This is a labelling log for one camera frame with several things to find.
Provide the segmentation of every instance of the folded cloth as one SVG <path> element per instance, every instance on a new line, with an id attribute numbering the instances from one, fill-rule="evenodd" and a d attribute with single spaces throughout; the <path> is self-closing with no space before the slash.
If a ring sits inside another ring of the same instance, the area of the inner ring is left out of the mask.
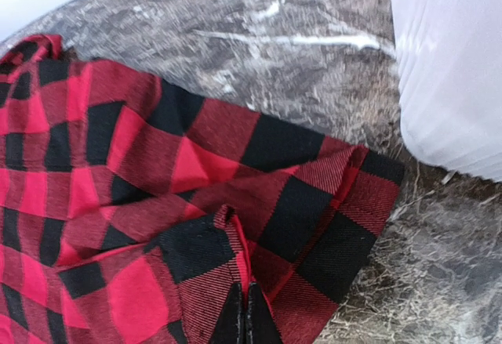
<path id="1" fill-rule="evenodd" d="M 268 309 L 275 326 L 248 340 L 313 342 L 403 167 L 120 63 L 60 58 L 60 36 L 35 35 L 0 60 L 0 342 L 221 342 L 227 320 L 253 330 L 246 311 Z"/>

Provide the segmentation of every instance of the plaid fabric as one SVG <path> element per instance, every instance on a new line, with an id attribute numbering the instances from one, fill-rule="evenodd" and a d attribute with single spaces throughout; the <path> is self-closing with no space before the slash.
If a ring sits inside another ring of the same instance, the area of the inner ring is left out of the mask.
<path id="1" fill-rule="evenodd" d="M 309 343 L 400 164 L 186 92 L 59 36 L 0 60 L 0 342 L 208 342 L 232 285 Z"/>

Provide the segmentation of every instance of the marble surface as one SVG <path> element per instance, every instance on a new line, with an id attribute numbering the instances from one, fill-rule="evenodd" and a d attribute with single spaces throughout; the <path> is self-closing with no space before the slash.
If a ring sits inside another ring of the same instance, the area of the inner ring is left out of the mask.
<path id="1" fill-rule="evenodd" d="M 502 188 L 444 184 L 403 147 L 390 0 L 77 0 L 0 54 L 36 32 L 406 163 L 395 212 L 318 344 L 502 342 Z"/>

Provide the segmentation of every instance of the red and black plaid cloth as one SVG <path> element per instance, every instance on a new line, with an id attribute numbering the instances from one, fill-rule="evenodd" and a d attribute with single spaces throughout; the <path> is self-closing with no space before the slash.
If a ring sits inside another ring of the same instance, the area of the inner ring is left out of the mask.
<path id="1" fill-rule="evenodd" d="M 60 57 L 36 35 L 0 60 L 0 342 L 217 342 L 231 289 L 256 284 L 284 343 L 314 341 L 402 166 Z"/>

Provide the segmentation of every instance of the gray marble countertop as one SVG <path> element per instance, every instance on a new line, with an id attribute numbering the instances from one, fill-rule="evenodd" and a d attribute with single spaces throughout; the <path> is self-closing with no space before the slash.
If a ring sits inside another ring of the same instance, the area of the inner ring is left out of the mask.
<path id="1" fill-rule="evenodd" d="M 77 0 L 0 55 L 38 32 L 406 163 L 371 262 L 318 344 L 502 342 L 502 188 L 443 184 L 403 147 L 390 0 Z"/>

